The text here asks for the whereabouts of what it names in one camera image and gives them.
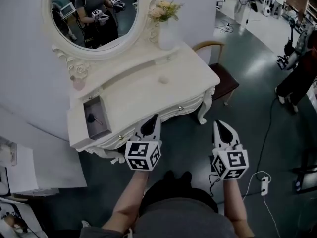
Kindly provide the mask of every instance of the oval mirror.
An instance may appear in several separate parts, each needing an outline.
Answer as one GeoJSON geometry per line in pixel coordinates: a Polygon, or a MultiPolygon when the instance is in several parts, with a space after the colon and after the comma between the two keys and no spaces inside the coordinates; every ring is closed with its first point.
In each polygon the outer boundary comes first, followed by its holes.
{"type": "Polygon", "coordinates": [[[137,15],[137,0],[51,0],[56,28],[87,49],[109,49],[123,41],[137,15]]]}

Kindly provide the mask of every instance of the person's lap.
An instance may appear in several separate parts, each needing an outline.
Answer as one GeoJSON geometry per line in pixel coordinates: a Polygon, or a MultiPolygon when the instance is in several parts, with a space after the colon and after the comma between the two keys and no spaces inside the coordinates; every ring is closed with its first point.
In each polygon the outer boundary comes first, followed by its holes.
{"type": "Polygon", "coordinates": [[[153,203],[176,197],[191,198],[205,203],[218,213],[215,201],[203,190],[192,188],[190,182],[184,179],[163,179],[155,183],[145,194],[141,207],[140,215],[145,208],[153,203]]]}

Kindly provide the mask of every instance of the flower vase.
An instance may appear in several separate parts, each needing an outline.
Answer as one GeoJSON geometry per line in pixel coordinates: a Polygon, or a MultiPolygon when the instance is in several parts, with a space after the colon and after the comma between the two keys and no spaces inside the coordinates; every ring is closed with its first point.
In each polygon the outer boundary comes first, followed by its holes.
{"type": "Polygon", "coordinates": [[[160,22],[160,33],[158,36],[158,46],[162,50],[171,50],[176,46],[176,39],[171,33],[168,21],[160,22]]]}

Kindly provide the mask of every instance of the wooden chair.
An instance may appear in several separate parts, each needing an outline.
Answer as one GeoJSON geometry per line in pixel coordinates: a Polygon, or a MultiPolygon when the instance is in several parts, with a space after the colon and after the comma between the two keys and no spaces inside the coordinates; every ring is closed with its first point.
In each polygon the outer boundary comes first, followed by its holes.
{"type": "Polygon", "coordinates": [[[200,42],[193,47],[193,50],[197,52],[199,49],[204,47],[220,45],[220,51],[218,56],[218,62],[214,64],[210,64],[209,67],[212,69],[220,78],[220,84],[215,87],[215,93],[212,96],[213,100],[224,97],[224,104],[227,106],[230,98],[233,95],[234,90],[240,85],[238,81],[230,75],[230,73],[219,64],[220,56],[222,53],[222,49],[224,47],[224,43],[218,41],[205,41],[200,42]]]}

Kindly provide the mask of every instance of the table top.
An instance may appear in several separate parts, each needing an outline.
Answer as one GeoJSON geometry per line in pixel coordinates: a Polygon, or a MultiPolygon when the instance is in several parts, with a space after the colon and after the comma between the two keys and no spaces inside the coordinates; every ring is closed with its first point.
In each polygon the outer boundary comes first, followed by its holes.
{"type": "Polygon", "coordinates": [[[74,103],[76,103],[78,99],[89,95],[92,91],[103,86],[114,77],[123,73],[130,73],[133,67],[138,67],[140,64],[171,55],[179,49],[179,46],[176,46],[170,51],[164,51],[150,41],[140,40],[140,42],[142,42],[141,45],[134,44],[124,53],[108,59],[106,64],[98,65],[98,63],[96,63],[96,69],[90,72],[90,75],[85,79],[85,88],[81,91],[71,89],[69,94],[71,107],[74,106],[74,103]]]}
{"type": "Polygon", "coordinates": [[[175,59],[148,64],[104,85],[103,99],[112,133],[89,146],[104,142],[148,116],[190,100],[220,83],[219,77],[185,43],[175,59]],[[160,78],[167,80],[161,83],[160,78]]]}

